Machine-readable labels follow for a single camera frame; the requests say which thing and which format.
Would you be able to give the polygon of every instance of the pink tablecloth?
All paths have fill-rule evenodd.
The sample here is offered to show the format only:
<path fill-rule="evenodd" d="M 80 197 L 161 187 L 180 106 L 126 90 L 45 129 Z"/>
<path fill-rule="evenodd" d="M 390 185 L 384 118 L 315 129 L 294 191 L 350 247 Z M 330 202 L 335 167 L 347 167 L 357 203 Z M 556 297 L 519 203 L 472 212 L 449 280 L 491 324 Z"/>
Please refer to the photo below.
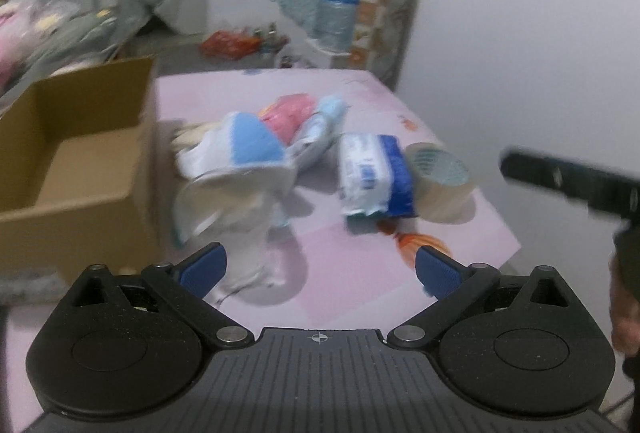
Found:
<path fill-rule="evenodd" d="M 206 122 L 229 111 L 257 112 L 279 95 L 337 94 L 351 106 L 346 131 L 396 135 L 402 146 L 437 142 L 434 134 L 368 72 L 350 70 L 265 70 L 214 72 L 158 80 L 160 139 L 159 204 L 166 259 L 179 261 L 191 251 L 175 250 L 169 207 L 174 178 L 168 139 L 177 120 Z M 412 222 L 414 232 L 446 243 L 455 259 L 468 265 L 500 267 L 519 244 L 481 191 L 457 224 Z M 306 172 L 286 200 L 292 222 L 271 237 L 271 257 L 284 283 L 230 297 L 221 310 L 258 336 L 263 327 L 380 329 L 386 334 L 434 300 L 401 259 L 394 238 L 375 229 L 347 229 L 340 215 L 335 161 L 328 156 Z M 10 420 L 18 432 L 40 408 L 24 371 L 24 357 L 50 307 L 13 309 L 6 336 L 6 387 Z"/>

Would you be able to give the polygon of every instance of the plastic wrapped bottle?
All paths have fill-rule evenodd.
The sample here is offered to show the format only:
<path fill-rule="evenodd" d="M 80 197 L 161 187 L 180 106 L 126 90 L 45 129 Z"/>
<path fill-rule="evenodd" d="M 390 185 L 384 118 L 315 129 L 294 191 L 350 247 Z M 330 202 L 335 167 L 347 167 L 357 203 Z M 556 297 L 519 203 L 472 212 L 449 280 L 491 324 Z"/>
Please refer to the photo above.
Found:
<path fill-rule="evenodd" d="M 325 50 L 349 52 L 360 0 L 320 0 L 314 38 Z"/>

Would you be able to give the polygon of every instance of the wet wipes package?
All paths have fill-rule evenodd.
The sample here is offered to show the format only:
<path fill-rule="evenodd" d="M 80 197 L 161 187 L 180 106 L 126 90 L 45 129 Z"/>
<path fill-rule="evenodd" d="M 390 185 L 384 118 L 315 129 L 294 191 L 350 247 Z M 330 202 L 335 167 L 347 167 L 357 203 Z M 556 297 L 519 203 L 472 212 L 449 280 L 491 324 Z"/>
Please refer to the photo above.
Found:
<path fill-rule="evenodd" d="M 338 169 L 344 216 L 414 216 L 411 173 L 396 137 L 343 134 L 338 146 Z"/>

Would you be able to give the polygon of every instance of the pink package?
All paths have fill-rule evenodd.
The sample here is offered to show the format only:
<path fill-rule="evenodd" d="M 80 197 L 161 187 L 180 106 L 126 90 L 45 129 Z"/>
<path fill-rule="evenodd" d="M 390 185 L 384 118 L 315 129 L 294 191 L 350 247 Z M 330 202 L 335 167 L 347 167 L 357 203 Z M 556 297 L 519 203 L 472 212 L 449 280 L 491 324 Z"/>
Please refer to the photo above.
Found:
<path fill-rule="evenodd" d="M 300 126 L 314 114 L 317 105 L 308 93 L 284 95 L 267 108 L 260 119 L 288 146 Z"/>

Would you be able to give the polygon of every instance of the roll of tape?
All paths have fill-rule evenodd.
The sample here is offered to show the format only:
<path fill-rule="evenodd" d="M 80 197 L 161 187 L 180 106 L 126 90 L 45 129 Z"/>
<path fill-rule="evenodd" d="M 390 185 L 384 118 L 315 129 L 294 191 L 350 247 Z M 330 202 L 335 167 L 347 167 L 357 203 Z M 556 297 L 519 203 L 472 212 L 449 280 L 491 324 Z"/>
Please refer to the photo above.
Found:
<path fill-rule="evenodd" d="M 417 143 L 404 155 L 414 178 L 414 206 L 431 222 L 452 222 L 476 187 L 464 162 L 435 144 Z"/>

